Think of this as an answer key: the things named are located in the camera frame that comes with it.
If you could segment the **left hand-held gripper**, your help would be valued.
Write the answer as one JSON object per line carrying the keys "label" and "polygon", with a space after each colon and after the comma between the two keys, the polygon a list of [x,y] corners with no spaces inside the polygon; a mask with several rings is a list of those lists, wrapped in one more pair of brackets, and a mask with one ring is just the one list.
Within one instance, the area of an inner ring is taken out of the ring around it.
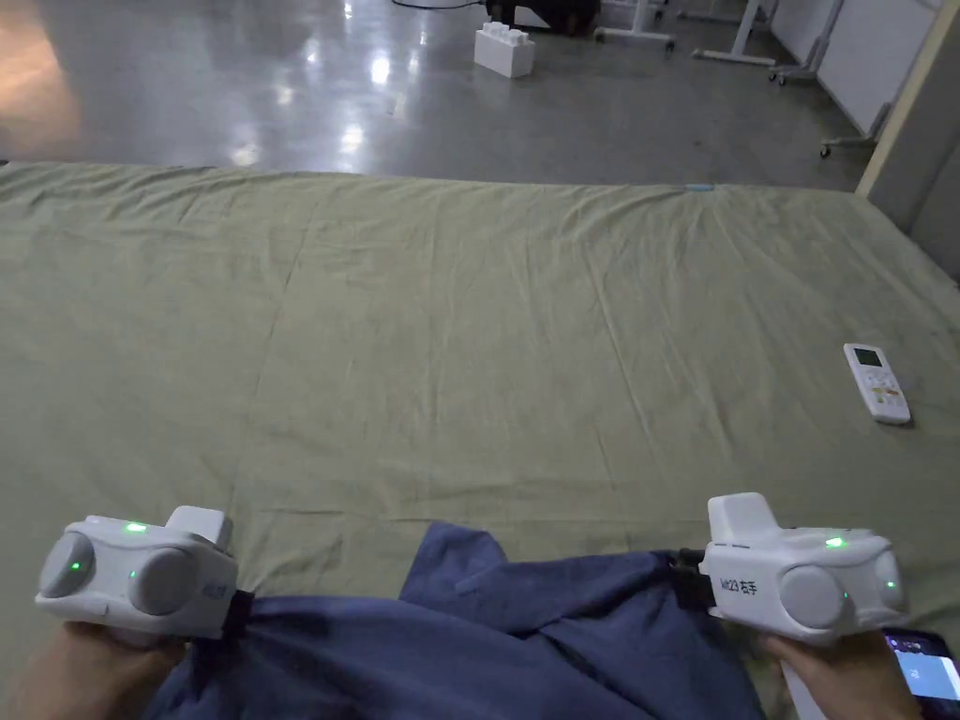
{"label": "left hand-held gripper", "polygon": [[254,599],[239,585],[232,532],[224,512],[197,506],[177,507],[162,526],[89,516],[53,545],[35,605],[132,647],[220,640],[244,625]]}

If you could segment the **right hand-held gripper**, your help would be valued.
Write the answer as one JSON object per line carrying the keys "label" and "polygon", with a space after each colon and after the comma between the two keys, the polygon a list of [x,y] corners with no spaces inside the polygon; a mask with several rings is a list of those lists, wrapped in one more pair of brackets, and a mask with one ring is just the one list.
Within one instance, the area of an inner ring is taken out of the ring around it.
{"label": "right hand-held gripper", "polygon": [[711,542],[669,557],[681,608],[811,645],[897,623],[907,591],[892,544],[867,529],[784,528],[765,498],[708,503]]}

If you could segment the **person's left hand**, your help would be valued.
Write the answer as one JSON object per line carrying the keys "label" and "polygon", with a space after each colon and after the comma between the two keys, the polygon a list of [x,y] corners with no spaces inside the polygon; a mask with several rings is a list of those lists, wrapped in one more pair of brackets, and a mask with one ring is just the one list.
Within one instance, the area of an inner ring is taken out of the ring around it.
{"label": "person's left hand", "polygon": [[12,691],[12,719],[139,719],[188,645],[129,646],[102,626],[66,622],[36,651]]}

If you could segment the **person's right hand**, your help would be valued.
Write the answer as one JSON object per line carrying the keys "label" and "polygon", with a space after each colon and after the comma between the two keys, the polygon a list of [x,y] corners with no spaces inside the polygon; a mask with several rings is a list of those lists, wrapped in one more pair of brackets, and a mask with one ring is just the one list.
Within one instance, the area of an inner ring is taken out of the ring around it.
{"label": "person's right hand", "polygon": [[879,631],[815,647],[762,635],[764,649],[802,681],[827,719],[921,719],[901,667]]}

